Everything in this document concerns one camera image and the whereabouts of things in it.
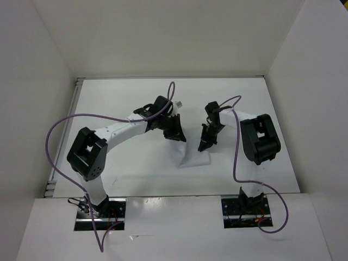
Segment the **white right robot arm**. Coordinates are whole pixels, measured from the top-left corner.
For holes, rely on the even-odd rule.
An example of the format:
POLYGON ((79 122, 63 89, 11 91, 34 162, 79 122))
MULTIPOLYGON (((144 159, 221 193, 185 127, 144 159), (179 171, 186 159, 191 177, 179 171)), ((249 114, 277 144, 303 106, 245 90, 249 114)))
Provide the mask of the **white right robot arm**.
POLYGON ((234 110, 231 106, 221 106, 216 101, 206 105, 207 123, 202 125, 198 151, 202 152, 217 144, 218 134, 224 127, 237 131, 236 148, 233 159, 233 179, 241 184, 238 207, 241 214, 252 214, 263 203, 264 188, 277 192, 265 183, 270 162, 281 150, 281 143, 273 121, 268 114, 250 115, 234 110), (253 168, 245 179, 237 178, 237 159, 239 146, 243 146, 245 157, 253 168))

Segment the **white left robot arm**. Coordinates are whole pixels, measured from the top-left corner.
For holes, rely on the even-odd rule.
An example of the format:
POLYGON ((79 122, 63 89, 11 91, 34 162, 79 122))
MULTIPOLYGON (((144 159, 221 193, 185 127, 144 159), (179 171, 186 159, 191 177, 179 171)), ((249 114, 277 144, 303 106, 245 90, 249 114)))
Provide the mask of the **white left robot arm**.
POLYGON ((134 136, 155 129, 162 130, 164 138, 172 140, 175 145, 185 145, 187 140, 177 112, 181 106, 181 102, 158 96, 154 103, 134 110, 125 120, 97 130, 84 127, 78 132, 67 161, 80 175, 89 198, 89 211, 95 217, 106 216, 111 209, 101 179, 108 152, 134 136))

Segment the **white fabric skirt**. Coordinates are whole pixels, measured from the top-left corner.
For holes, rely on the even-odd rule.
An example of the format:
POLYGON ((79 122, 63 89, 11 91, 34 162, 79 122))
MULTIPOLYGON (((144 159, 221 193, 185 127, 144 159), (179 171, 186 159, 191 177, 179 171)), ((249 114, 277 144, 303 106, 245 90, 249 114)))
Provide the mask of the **white fabric skirt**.
POLYGON ((210 165, 210 154, 208 151, 199 152, 199 138, 188 136, 184 141, 169 141, 169 156, 178 169, 210 165))

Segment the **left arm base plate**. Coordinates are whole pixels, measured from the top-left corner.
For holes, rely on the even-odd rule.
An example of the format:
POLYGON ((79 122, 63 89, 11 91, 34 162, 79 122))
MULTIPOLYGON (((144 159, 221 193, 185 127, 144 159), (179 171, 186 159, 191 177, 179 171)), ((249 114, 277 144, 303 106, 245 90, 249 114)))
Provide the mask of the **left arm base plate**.
POLYGON ((110 198, 106 210, 100 214, 93 210, 93 215, 86 202, 86 198, 68 198, 68 203, 77 207, 74 231, 93 231, 92 216, 95 220, 97 231, 106 231, 108 228, 114 231, 122 231, 125 228, 126 199, 110 198))

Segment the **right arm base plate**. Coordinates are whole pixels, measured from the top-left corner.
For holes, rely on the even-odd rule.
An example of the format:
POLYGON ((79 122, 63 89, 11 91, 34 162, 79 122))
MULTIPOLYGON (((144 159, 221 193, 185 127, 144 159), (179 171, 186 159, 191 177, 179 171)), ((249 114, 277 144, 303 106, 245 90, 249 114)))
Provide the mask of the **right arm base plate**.
POLYGON ((259 221, 261 221, 261 227, 273 226, 267 198, 264 198, 255 208, 242 210, 236 196, 222 197, 221 207, 224 229, 258 227, 259 221))

